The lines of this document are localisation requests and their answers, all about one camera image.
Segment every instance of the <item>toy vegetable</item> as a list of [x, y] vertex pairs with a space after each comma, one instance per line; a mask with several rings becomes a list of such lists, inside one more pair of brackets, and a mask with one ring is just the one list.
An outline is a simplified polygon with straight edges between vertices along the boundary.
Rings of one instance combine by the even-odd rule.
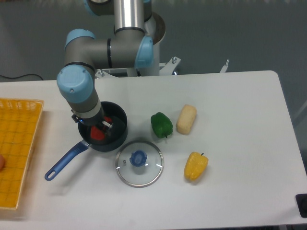
[[173, 133], [173, 124], [171, 120], [163, 113], [158, 112], [150, 118], [153, 132], [159, 138], [167, 138]]
[[203, 153], [192, 152], [184, 168], [184, 176], [191, 181], [195, 181], [206, 169], [208, 161], [209, 159], [203, 156]]

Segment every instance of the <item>blue lid knob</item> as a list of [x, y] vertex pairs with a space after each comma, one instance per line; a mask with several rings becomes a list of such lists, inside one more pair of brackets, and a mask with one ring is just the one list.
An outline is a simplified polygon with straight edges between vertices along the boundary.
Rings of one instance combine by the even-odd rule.
[[131, 154], [130, 163], [133, 166], [140, 167], [146, 163], [147, 154], [142, 150], [137, 150]]

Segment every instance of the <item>metal cylinder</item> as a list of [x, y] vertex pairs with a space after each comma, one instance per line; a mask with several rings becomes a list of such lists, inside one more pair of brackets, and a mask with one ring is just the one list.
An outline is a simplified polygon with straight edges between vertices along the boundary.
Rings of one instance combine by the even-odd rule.
[[114, 0], [115, 33], [128, 28], [144, 30], [143, 0]]

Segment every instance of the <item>black pot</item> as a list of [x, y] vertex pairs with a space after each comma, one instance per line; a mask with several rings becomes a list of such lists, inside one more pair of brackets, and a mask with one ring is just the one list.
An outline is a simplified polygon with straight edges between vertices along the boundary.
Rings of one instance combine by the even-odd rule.
[[101, 102], [105, 115], [112, 119], [113, 127], [111, 134], [104, 140], [95, 140], [91, 138], [91, 127], [78, 123], [78, 129], [83, 141], [77, 143], [71, 148], [46, 174], [45, 179], [51, 181], [58, 173], [79, 153], [84, 152], [89, 148], [101, 152], [109, 152], [121, 146], [127, 137], [127, 116], [124, 110], [113, 102]]

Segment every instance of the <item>black cable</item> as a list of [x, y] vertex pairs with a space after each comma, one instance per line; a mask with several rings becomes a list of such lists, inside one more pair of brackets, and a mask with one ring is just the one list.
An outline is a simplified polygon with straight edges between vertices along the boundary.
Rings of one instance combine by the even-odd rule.
[[23, 78], [23, 77], [26, 77], [26, 76], [37, 76], [37, 77], [39, 77], [42, 81], [44, 80], [41, 76], [39, 76], [38, 74], [35, 74], [35, 73], [28, 73], [28, 74], [24, 74], [24, 75], [22, 75], [22, 76], [14, 77], [14, 78], [6, 77], [6, 76], [3, 76], [3, 75], [0, 74], [0, 77], [6, 78], [6, 79], [18, 79], [18, 78]]

